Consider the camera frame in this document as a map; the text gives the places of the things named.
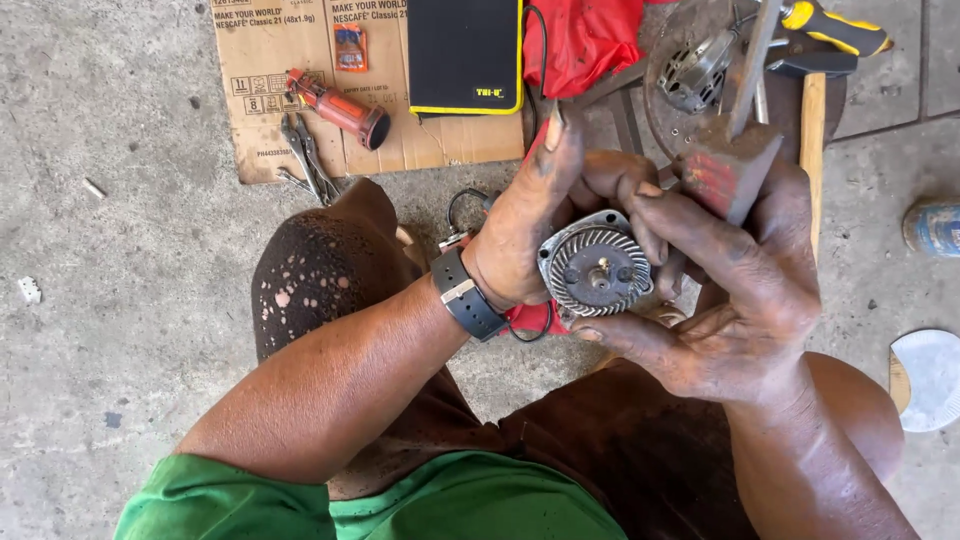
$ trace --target concrete floor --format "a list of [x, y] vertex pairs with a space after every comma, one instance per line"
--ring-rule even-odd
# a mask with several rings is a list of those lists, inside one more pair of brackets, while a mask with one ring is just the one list
[[[862, 62], [840, 134], [912, 119], [919, 2], [825, 4], [870, 17], [898, 43]], [[960, 4], [932, 5], [937, 113], [960, 107]], [[111, 535], [152, 464], [254, 366], [253, 266], [274, 227], [309, 201], [293, 187], [236, 181], [213, 30], [199, 11], [0, 1], [0, 538]], [[610, 114], [589, 114], [594, 144], [615, 147]], [[810, 349], [884, 384], [896, 338], [960, 331], [957, 263], [919, 257], [900, 238], [917, 196], [960, 194], [958, 127], [944, 120], [827, 150], [825, 316]], [[515, 171], [488, 163], [375, 180], [402, 221], [437, 240], [455, 189], [500, 186]], [[23, 301], [23, 276], [37, 279], [42, 304]], [[450, 367], [479, 416], [494, 419], [577, 377], [596, 354], [569, 339], [501, 339], [468, 344]], [[890, 489], [922, 537], [953, 538], [960, 424], [906, 440]]]

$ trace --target screwdriver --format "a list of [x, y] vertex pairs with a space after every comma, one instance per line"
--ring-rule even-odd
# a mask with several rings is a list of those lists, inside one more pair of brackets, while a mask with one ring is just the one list
[[894, 42], [876, 24], [851, 21], [834, 12], [824, 11], [817, 4], [801, 0], [782, 6], [783, 28], [799, 30], [819, 41], [833, 43], [845, 53], [865, 58], [893, 48]]

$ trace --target cardboard box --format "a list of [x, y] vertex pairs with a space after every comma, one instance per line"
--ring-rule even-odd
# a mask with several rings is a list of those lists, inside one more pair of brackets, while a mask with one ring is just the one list
[[[220, 52], [230, 134], [243, 184], [276, 182], [276, 168], [303, 171], [280, 136], [280, 116], [300, 111], [316, 138], [327, 174], [372, 174], [523, 157], [520, 113], [431, 118], [408, 111], [406, 0], [210, 0]], [[369, 71], [333, 69], [333, 25], [367, 33]], [[369, 105], [392, 126], [376, 152], [361, 147], [300, 103], [283, 96], [286, 70], [318, 75]]]

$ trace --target black watch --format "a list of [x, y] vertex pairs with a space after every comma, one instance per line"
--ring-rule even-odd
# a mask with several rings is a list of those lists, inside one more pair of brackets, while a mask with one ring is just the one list
[[487, 303], [467, 273], [460, 260], [463, 252], [464, 248], [458, 246], [437, 257], [430, 264], [430, 271], [446, 309], [470, 335], [484, 342], [501, 333], [510, 323]]

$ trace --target rusty metal disc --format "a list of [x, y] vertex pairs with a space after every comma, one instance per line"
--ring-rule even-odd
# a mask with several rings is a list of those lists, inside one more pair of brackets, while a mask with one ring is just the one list
[[[657, 144], [669, 157], [681, 154], [686, 145], [694, 140], [704, 120], [718, 113], [716, 106], [707, 107], [700, 114], [687, 114], [674, 109], [657, 86], [657, 79], [663, 65], [678, 50], [702, 42], [733, 24], [733, 4], [736, 4], [741, 17], [757, 11], [759, 4], [752, 0], [683, 0], [663, 23], [654, 47], [648, 51], [647, 72], [643, 78], [643, 107], [647, 122]], [[732, 46], [732, 59], [727, 67], [723, 98], [720, 107], [724, 112], [733, 104], [733, 96], [743, 72], [746, 59], [744, 42], [750, 38], [753, 20], [744, 23], [738, 31], [740, 39]], [[801, 32], [785, 30], [778, 25], [774, 38], [788, 37], [789, 45], [771, 49], [767, 63], [788, 55], [804, 52], [835, 51], [830, 43], [817, 41]], [[792, 79], [776, 73], [765, 73], [767, 101], [770, 123], [783, 132], [781, 152], [785, 159], [797, 162], [800, 156], [800, 109], [804, 96], [804, 81]], [[824, 144], [833, 139], [840, 115], [847, 101], [847, 79], [841, 77], [827, 81], [827, 112], [824, 126]]]

